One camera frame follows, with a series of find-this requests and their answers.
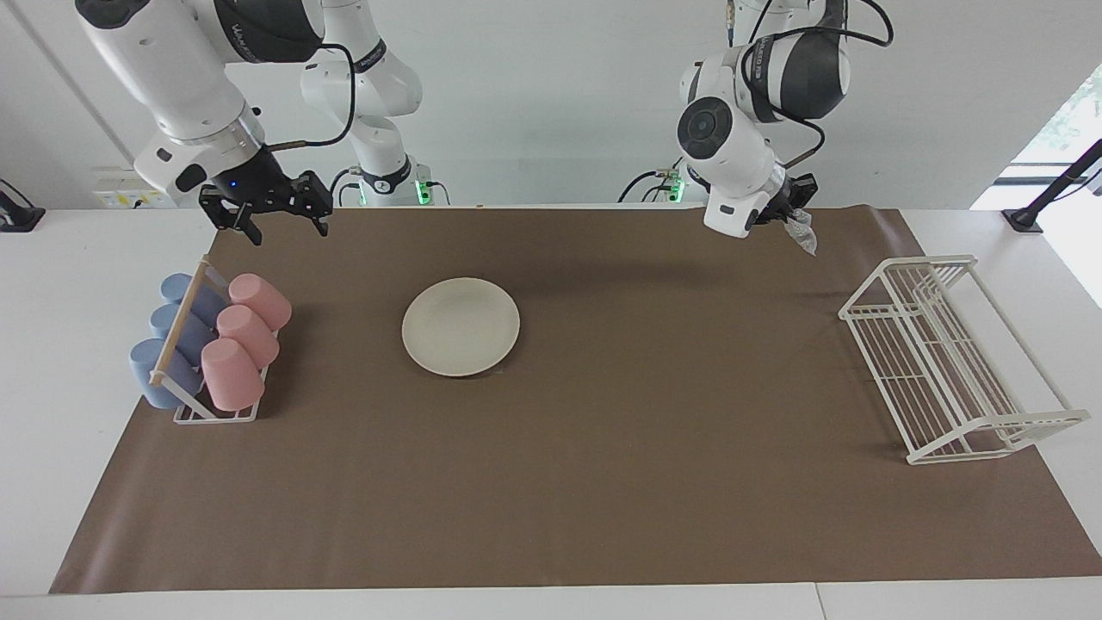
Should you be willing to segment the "cream round plate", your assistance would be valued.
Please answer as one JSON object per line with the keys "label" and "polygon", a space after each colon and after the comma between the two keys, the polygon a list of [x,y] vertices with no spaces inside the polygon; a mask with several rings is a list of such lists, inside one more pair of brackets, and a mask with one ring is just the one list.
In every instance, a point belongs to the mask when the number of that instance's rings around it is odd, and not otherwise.
{"label": "cream round plate", "polygon": [[401,323],[406,353],[422,369],[449,378],[479,376],[511,353],[519,306],[496,283],[452,278],[410,302]]}

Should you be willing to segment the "pink plastic cup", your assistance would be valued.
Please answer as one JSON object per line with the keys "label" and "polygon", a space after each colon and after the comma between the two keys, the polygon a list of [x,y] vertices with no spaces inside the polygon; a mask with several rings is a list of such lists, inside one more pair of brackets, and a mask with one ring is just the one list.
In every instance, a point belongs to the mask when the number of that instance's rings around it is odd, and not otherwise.
{"label": "pink plastic cup", "polygon": [[244,345],[216,338],[201,351],[201,370],[210,400],[222,412],[245,411],[263,398],[264,384]]}
{"label": "pink plastic cup", "polygon": [[230,338],[244,346],[257,369],[268,368],[280,352],[276,333],[271,331],[256,311],[245,305],[231,305],[220,311],[216,329],[222,338]]}
{"label": "pink plastic cup", "polygon": [[287,295],[253,272],[244,272],[233,278],[228,294],[233,305],[250,307],[271,331],[282,330],[292,318],[293,307]]}

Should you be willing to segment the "cup rack with wooden rod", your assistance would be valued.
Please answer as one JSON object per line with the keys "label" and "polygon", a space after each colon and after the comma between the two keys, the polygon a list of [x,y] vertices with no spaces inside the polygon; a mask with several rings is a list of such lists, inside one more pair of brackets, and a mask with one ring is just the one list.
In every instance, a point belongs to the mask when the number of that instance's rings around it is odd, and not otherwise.
{"label": "cup rack with wooden rod", "polygon": [[181,309],[176,311],[176,317],[174,317],[172,325],[170,325],[166,338],[160,353],[158,353],[158,360],[153,368],[150,369],[148,385],[151,388],[164,388],[165,391],[180,401],[180,405],[172,411],[172,421],[174,424],[181,426],[212,426],[250,423],[259,418],[260,401],[252,407],[245,409],[245,411],[222,412],[217,407],[208,407],[205,401],[199,398],[201,393],[203,393],[203,388],[206,387],[203,370],[201,370],[199,366],[192,369],[192,373],[199,378],[198,388],[193,394],[190,393],[188,389],[180,384],[176,377],[170,373],[173,361],[183,356],[177,349],[177,342],[180,342],[185,326],[188,325],[190,311],[192,311],[195,300],[198,298],[199,291],[204,287],[210,289],[222,300],[229,300],[228,282],[212,264],[210,255],[208,254],[203,255],[198,260],[195,271],[190,276],[188,289],[185,290],[184,297],[180,301]]}

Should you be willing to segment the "black table clamp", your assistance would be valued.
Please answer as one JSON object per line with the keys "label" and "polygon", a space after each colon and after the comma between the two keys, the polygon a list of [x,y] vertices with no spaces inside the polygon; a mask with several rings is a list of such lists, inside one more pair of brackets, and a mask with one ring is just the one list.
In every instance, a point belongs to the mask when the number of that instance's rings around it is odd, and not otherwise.
{"label": "black table clamp", "polygon": [[45,213],[15,185],[0,177],[0,233],[30,233]]}

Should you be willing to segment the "brown table mat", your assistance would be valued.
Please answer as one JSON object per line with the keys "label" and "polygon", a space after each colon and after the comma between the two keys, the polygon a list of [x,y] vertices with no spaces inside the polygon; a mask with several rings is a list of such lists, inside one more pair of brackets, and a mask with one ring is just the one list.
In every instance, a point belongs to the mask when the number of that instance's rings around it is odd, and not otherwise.
{"label": "brown table mat", "polygon": [[[688,209],[347,209],[320,237],[217,233],[293,318],[259,420],[139,403],[52,592],[1029,580],[1102,574],[1042,456],[905,463],[838,312],[894,209],[782,229]],[[479,278],[514,350],[449,378],[406,353],[410,302]]]}

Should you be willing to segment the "white wall power outlet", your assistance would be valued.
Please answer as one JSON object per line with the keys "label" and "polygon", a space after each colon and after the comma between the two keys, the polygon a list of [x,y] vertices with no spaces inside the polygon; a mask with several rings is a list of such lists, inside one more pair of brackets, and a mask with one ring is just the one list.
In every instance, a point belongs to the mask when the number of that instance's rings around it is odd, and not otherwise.
{"label": "white wall power outlet", "polygon": [[119,166],[95,166],[93,193],[102,208],[114,209],[177,209],[179,205],[168,194],[150,185],[138,172]]}

